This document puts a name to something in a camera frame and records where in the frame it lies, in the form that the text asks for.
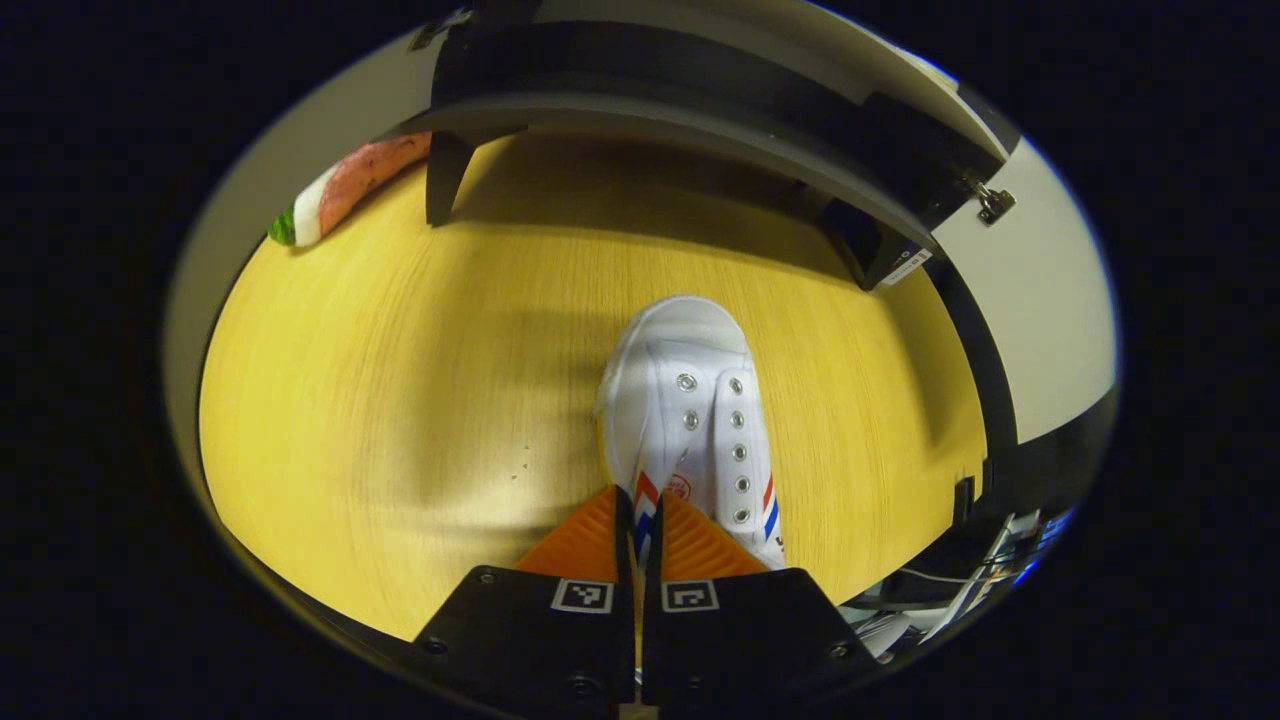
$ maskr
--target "black background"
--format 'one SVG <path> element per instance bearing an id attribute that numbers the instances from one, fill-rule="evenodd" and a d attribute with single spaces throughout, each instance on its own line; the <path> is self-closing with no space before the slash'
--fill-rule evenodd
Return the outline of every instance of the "black background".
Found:
<path id="1" fill-rule="evenodd" d="M 1125 328 L 1114 451 L 1061 548 L 852 711 L 1257 707 L 1244 698 L 1274 694 L 1274 673 L 1239 660 L 1274 633 L 1274 582 L 1226 571 L 1275 565 L 1265 542 L 1228 530 L 1276 524 L 1272 478 L 1249 480 L 1243 448 L 1270 447 L 1277 363 L 1252 245 L 1263 227 L 1228 179 L 1263 182 L 1268 145 L 1239 120 L 1266 115 L 1234 102 L 1272 85 L 1276 18 L 1167 3 L 836 5 L 975 85 L 1038 142 L 1106 241 Z M 15 448 L 35 451 L 13 473 L 5 716 L 443 712 L 312 634 L 220 552 L 178 482 L 155 366 L 165 278 L 219 176 L 293 101 L 433 8 L 448 5 L 0 10 L 6 274 L 23 296 L 12 421 Z M 1261 342 L 1238 345 L 1239 329 Z"/>

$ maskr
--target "white sneaker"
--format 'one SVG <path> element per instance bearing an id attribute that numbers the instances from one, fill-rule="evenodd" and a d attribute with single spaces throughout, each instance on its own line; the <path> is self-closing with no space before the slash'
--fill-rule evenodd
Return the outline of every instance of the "white sneaker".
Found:
<path id="1" fill-rule="evenodd" d="M 690 295 L 641 310 L 604 370 L 595 415 L 609 479 L 635 503 L 641 564 L 667 488 L 765 568 L 786 568 L 755 366 L 728 311 Z"/>

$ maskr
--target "green tip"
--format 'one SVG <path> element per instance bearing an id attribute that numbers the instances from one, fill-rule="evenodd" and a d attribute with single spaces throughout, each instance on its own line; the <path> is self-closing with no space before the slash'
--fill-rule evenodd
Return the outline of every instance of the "green tip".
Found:
<path id="1" fill-rule="evenodd" d="M 275 222 L 271 223 L 271 227 L 266 228 L 266 234 L 280 245 L 297 245 L 298 238 L 293 232 L 293 208 L 280 213 L 275 218 Z"/>

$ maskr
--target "yellow wood surface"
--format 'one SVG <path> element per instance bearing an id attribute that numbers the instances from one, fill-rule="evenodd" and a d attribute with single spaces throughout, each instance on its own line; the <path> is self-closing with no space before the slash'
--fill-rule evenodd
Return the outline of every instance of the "yellow wood surface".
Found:
<path id="1" fill-rule="evenodd" d="M 746 332 L 791 565 L 833 602 L 924 548 L 986 454 L 923 272 L 870 295 L 788 183 L 623 140 L 481 147 L 451 224 L 425 167 L 320 245 L 266 241 L 204 374 L 218 512 L 319 601 L 411 639 L 604 487 L 590 409 L 627 319 L 699 293 Z"/>

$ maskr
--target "shoe logo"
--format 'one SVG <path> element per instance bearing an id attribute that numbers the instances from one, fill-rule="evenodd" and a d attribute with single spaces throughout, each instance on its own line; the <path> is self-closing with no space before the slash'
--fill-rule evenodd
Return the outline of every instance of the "shoe logo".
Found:
<path id="1" fill-rule="evenodd" d="M 669 489 L 680 500 L 689 500 L 689 496 L 694 492 L 694 487 L 689 483 L 689 478 L 685 478 L 684 475 L 672 475 L 671 479 L 667 480 L 667 489 Z"/>
<path id="2" fill-rule="evenodd" d="M 552 601 L 552 610 L 607 615 L 613 610 L 613 583 L 561 578 L 559 585 L 556 588 L 556 598 Z"/>
<path id="3" fill-rule="evenodd" d="M 662 584 L 663 612 L 699 612 L 703 610 L 719 610 L 714 582 L 682 580 Z"/>

